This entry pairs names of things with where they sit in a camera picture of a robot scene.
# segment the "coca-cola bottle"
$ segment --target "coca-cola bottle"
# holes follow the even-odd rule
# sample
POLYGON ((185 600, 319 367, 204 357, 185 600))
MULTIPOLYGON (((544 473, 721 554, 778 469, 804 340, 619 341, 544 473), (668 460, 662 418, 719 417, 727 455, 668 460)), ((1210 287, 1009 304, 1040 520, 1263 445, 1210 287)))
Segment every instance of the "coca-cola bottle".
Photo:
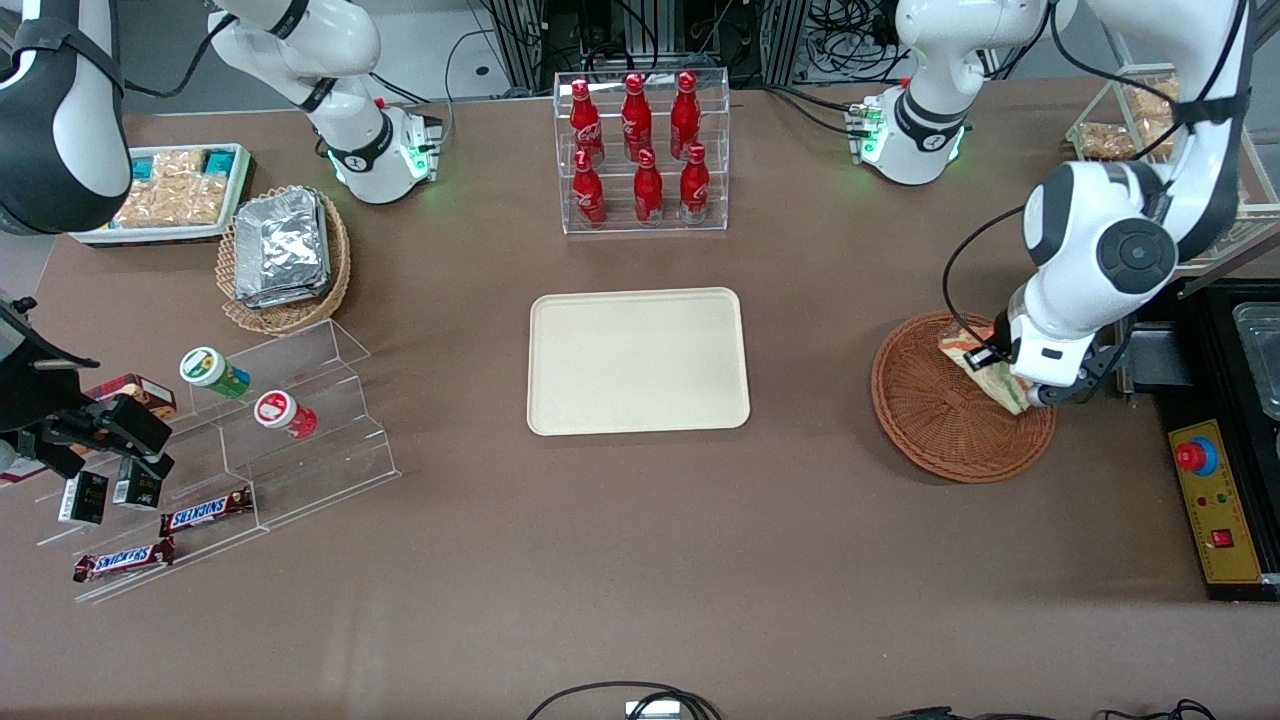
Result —
POLYGON ((701 142, 689 143, 689 164, 680 173, 680 219, 690 225, 707 219, 707 186, 712 176, 707 172, 707 147, 701 142))
POLYGON ((676 102, 671 106, 671 156, 684 160, 689 156, 689 143, 698 140, 698 76, 684 70, 676 78, 676 102))
POLYGON ((577 204, 577 211, 593 231, 598 231, 604 227, 604 220, 608 218, 600 176, 595 174, 591 156, 586 150, 573 154, 573 167, 577 170, 573 174, 573 201, 577 204))
POLYGON ((644 96, 644 76, 627 73, 627 99, 622 102, 622 137, 632 163, 640 161, 640 150, 653 147, 653 111, 644 96))
POLYGON ((573 88, 573 109, 568 113, 568 124, 573 126, 573 142, 579 150, 586 150, 591 165, 599 168, 604 163, 604 135, 600 132, 600 111, 591 102, 591 90, 586 78, 577 78, 570 86, 573 88))
POLYGON ((636 168, 636 219, 646 228, 662 223, 662 176, 658 174, 658 158, 652 147, 641 147, 636 154, 640 167, 636 168))

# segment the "small jar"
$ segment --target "small jar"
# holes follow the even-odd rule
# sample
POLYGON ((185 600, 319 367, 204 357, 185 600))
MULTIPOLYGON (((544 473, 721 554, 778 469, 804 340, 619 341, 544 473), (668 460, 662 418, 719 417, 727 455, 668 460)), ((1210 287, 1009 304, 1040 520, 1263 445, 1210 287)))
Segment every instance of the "small jar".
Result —
POLYGON ((236 400, 248 392, 248 373, 228 363, 212 347, 197 347, 184 355, 178 372, 188 383, 211 389, 227 400, 236 400))
POLYGON ((298 405, 293 396, 273 389, 257 398, 253 416, 264 428, 284 429, 293 439, 306 439, 316 432, 316 414, 310 407, 298 405))

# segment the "red emergency stop button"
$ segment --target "red emergency stop button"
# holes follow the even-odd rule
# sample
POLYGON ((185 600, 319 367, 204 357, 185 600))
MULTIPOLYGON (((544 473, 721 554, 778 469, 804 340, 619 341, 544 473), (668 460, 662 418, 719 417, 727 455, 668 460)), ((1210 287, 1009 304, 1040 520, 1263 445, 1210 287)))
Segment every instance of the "red emergency stop button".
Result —
POLYGON ((1217 448, 1208 438, 1193 437, 1174 448, 1174 461, 1188 473, 1212 475, 1217 470, 1217 448))

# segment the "snickers logo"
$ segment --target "snickers logo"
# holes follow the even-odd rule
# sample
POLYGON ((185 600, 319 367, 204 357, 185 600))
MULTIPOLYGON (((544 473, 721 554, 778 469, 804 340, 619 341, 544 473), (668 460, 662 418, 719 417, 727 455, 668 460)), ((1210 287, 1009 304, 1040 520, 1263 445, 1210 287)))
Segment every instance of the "snickers logo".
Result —
POLYGON ((173 519, 169 520, 169 529, 180 528, 183 525, 191 525, 198 523, 212 515, 218 515, 227 509, 227 498, 219 497, 218 500, 210 500, 209 502, 197 505, 195 507, 188 507, 179 512, 175 512, 173 519))
POLYGON ((104 555, 93 562, 93 571, 101 573, 105 570, 114 570, 125 565, 133 565, 134 562, 142 562, 147 557, 151 557, 150 544, 136 547, 133 550, 125 550, 124 552, 116 552, 115 555, 104 555))

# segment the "aluminum foil container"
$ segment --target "aluminum foil container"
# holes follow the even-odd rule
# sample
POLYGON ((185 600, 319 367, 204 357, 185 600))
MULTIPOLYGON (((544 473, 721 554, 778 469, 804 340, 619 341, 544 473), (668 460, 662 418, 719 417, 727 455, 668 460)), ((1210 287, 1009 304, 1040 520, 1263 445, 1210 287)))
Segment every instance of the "aluminum foil container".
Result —
POLYGON ((261 309, 323 297, 333 284, 324 200, 291 187, 236 213, 236 299, 261 309))

